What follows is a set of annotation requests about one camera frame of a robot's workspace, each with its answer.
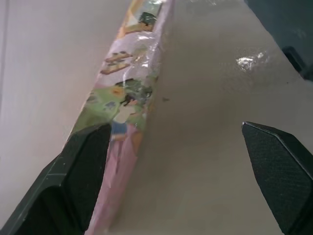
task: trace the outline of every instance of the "plastic wrap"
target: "plastic wrap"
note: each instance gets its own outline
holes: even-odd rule
[[[86,235],[107,230],[119,208],[152,105],[172,0],[134,0],[73,132],[112,125],[106,169]]]

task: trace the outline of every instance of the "cartoon illustration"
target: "cartoon illustration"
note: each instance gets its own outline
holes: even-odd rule
[[[112,140],[124,141],[127,133],[126,121],[131,115],[137,115],[134,106],[138,103],[136,98],[127,94],[125,99],[120,102],[119,112],[112,121]]]
[[[157,22],[161,6],[162,1],[159,0],[134,0],[117,38],[134,32],[151,32]]]
[[[90,96],[87,99],[87,103],[96,103],[98,102],[98,97],[95,93],[91,92]]]
[[[116,103],[114,101],[111,101],[111,102],[105,104],[104,106],[105,106],[105,108],[108,108],[109,110],[112,110],[112,109],[114,109],[116,107]]]
[[[115,97],[118,97],[118,98],[124,98],[125,97],[125,90],[121,86],[113,86],[110,89],[110,93],[112,95],[114,95]]]
[[[109,75],[110,73],[120,71],[124,68],[127,68],[130,64],[125,63],[125,60],[118,59],[115,62],[107,64],[107,67],[104,70],[101,70],[101,74]]]
[[[145,87],[140,80],[130,78],[123,82],[118,82],[116,86],[123,87],[126,92],[133,93],[137,97],[138,105],[143,107],[152,95],[152,87]]]
[[[112,53],[110,58],[107,58],[105,61],[108,63],[112,63],[121,59],[126,59],[128,57],[132,57],[132,55],[128,54],[126,51],[120,51],[119,53]]]

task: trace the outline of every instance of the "textured black surface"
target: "textured black surface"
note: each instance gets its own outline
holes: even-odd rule
[[[102,185],[109,141],[103,142],[101,130],[89,137],[65,182],[65,189],[83,231],[88,229],[93,208]]]
[[[242,131],[256,181],[282,232],[312,234],[312,155],[275,128],[245,123]]]
[[[109,125],[73,134],[45,167],[8,219],[1,235],[82,235],[101,188]]]

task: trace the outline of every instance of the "beige surface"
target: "beige surface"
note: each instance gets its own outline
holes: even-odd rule
[[[236,63],[260,52],[267,63],[260,59],[249,71]],[[313,85],[249,8],[231,0],[177,1],[162,69],[112,234],[280,235],[255,182],[241,124],[291,132],[313,152]]]
[[[0,228],[61,152],[129,4],[10,0],[2,89],[0,84]]]
[[[7,7],[8,7],[8,1],[7,0],[0,0],[0,102],[1,102],[1,94],[2,94],[2,77],[3,77],[3,61],[4,61],[4,56],[5,53],[4,47],[6,43],[4,42],[4,35],[6,34],[6,19],[7,19]]]

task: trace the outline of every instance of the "wall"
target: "wall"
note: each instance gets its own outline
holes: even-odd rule
[[[0,0],[0,32],[5,1]],[[0,113],[0,228],[61,152],[129,4],[10,0]]]

